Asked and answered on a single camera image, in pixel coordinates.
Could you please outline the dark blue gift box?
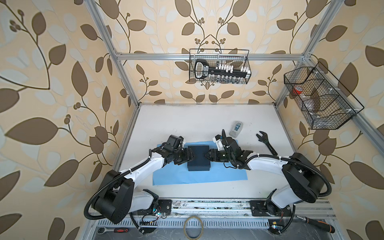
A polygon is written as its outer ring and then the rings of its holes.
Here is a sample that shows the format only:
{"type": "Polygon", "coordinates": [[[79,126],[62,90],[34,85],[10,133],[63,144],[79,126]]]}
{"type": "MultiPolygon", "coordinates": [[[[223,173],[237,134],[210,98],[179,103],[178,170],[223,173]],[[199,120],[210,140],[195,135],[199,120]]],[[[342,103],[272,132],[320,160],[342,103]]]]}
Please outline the dark blue gift box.
{"type": "Polygon", "coordinates": [[[188,162],[188,171],[189,172],[204,172],[209,171],[211,168],[211,162],[205,157],[205,154],[210,150],[208,145],[199,145],[199,146],[189,146],[194,158],[192,161],[188,162]]]}

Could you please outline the light blue wrapping paper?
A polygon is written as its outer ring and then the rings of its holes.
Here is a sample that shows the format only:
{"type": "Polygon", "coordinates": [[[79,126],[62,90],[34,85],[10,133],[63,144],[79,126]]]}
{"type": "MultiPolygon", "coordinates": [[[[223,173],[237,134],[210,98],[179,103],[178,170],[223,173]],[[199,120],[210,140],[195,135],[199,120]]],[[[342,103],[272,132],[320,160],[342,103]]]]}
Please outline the light blue wrapping paper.
{"type": "Polygon", "coordinates": [[[168,164],[153,173],[153,185],[202,184],[216,182],[246,181],[246,170],[235,170],[229,164],[211,163],[208,171],[189,171],[187,164],[168,164]]]}

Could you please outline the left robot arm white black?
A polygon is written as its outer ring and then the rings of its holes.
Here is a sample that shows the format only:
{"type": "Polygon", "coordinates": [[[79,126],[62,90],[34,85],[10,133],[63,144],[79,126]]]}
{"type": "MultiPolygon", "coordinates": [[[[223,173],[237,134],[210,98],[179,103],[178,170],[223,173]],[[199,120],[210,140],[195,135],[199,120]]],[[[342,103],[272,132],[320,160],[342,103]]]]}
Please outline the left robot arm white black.
{"type": "Polygon", "coordinates": [[[108,219],[120,223],[128,214],[154,208],[158,195],[149,190],[136,192],[135,188],[148,176],[164,166],[174,163],[182,165],[191,161],[193,152],[184,148],[184,138],[174,135],[153,150],[133,167],[117,172],[107,172],[97,192],[91,196],[84,208],[88,220],[108,219]]]}

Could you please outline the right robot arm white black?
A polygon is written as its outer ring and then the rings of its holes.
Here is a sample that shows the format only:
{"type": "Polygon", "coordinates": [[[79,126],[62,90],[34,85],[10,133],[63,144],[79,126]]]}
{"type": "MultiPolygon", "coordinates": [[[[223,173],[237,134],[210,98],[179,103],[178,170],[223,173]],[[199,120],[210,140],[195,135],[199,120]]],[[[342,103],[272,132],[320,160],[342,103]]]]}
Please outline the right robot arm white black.
{"type": "Polygon", "coordinates": [[[231,168],[248,171],[265,171],[281,175],[288,184],[273,190],[265,201],[269,212],[301,203],[315,203],[318,198],[332,193],[331,183],[304,155],[293,153],[289,157],[254,154],[242,150],[231,137],[214,137],[217,149],[209,150],[204,157],[211,162],[230,163],[231,168]]]}

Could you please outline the grey tape dispenser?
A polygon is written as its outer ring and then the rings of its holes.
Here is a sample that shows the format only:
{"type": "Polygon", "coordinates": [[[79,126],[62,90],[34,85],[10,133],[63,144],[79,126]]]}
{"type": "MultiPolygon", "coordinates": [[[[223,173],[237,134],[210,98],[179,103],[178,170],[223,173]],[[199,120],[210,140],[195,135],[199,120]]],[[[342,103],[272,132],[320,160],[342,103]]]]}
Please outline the grey tape dispenser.
{"type": "Polygon", "coordinates": [[[235,122],[231,128],[229,135],[232,138],[237,138],[239,136],[240,132],[242,131],[243,126],[244,126],[244,124],[242,122],[240,122],[240,121],[235,122]]]}

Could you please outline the black adjustable wrench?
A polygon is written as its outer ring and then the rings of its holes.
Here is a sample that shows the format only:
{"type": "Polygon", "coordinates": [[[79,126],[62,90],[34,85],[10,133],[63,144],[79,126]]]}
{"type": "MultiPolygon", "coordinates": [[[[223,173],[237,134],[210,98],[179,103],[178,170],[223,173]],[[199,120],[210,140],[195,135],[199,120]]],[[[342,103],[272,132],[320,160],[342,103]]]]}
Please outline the black adjustable wrench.
{"type": "Polygon", "coordinates": [[[264,143],[267,146],[267,148],[269,149],[269,151],[271,152],[271,154],[273,156],[277,156],[278,155],[277,151],[270,144],[267,133],[265,133],[263,131],[260,131],[260,133],[256,134],[256,136],[257,136],[259,142],[262,142],[262,143],[264,143]]]}

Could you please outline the clear tape roll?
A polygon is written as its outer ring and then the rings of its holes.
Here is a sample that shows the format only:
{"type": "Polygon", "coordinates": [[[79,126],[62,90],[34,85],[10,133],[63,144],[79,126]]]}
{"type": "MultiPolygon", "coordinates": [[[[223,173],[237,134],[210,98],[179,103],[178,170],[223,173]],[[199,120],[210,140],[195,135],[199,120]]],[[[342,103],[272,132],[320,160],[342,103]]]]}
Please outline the clear tape roll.
{"type": "Polygon", "coordinates": [[[184,224],[183,224],[183,232],[184,232],[184,235],[185,237],[188,239],[188,240],[200,240],[201,237],[203,236],[204,234],[204,223],[202,221],[201,218],[199,218],[198,216],[190,216],[188,217],[185,221],[184,221],[184,224]],[[200,228],[200,232],[197,236],[191,236],[189,234],[189,230],[190,229],[198,229],[200,228]]]}

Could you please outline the black socket set holder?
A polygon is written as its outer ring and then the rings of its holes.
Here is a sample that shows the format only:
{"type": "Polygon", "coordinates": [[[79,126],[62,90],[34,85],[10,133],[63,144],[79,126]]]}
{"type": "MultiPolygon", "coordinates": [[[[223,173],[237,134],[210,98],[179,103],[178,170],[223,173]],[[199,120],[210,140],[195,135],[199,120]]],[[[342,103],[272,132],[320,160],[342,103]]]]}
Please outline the black socket set holder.
{"type": "Polygon", "coordinates": [[[249,67],[241,66],[236,69],[233,65],[222,64],[220,61],[210,64],[208,61],[199,59],[195,61],[192,73],[196,79],[204,80],[208,78],[213,81],[246,82],[251,77],[249,67]]]}

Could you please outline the orange black screwdriver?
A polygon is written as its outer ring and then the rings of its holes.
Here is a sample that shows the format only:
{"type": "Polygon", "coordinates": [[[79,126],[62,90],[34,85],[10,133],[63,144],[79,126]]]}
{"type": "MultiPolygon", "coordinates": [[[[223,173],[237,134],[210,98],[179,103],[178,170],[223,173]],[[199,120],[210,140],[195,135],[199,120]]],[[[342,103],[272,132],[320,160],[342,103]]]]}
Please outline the orange black screwdriver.
{"type": "Polygon", "coordinates": [[[312,225],[313,227],[322,230],[327,233],[335,233],[335,228],[332,225],[329,225],[322,221],[313,220],[307,217],[297,216],[298,219],[302,220],[304,223],[312,225]]]}

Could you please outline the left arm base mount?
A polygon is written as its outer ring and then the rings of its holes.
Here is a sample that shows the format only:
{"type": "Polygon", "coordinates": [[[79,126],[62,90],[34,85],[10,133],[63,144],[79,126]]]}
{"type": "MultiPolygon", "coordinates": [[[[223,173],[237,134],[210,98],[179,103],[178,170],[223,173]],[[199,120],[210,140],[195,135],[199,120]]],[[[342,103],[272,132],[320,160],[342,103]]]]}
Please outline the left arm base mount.
{"type": "Polygon", "coordinates": [[[148,209],[138,211],[138,215],[158,215],[160,217],[169,216],[172,211],[173,201],[170,199],[160,199],[155,201],[148,209]]]}

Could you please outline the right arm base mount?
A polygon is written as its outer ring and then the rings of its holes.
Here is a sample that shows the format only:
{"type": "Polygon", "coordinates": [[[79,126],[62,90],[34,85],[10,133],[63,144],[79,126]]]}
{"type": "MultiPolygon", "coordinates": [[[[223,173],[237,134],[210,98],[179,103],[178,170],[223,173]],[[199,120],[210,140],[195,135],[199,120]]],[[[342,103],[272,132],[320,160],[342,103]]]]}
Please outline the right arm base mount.
{"type": "Polygon", "coordinates": [[[272,202],[265,200],[251,200],[250,209],[253,217],[291,217],[292,209],[285,207],[283,209],[278,208],[272,202]]]}

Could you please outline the aluminium mounting rail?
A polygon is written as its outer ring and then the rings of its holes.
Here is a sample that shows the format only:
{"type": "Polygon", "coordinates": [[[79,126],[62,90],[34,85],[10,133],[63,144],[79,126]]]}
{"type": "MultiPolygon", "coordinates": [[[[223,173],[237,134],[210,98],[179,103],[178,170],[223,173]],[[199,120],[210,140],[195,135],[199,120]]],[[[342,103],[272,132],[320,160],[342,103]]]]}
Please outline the aluminium mounting rail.
{"type": "MultiPolygon", "coordinates": [[[[264,199],[225,199],[225,198],[160,198],[160,211],[168,218],[199,216],[200,218],[264,218],[288,219],[292,215],[292,206],[281,213],[268,214],[264,199]]],[[[329,201],[317,200],[314,204],[296,204],[295,216],[311,219],[335,220],[337,218],[329,201]]]]}

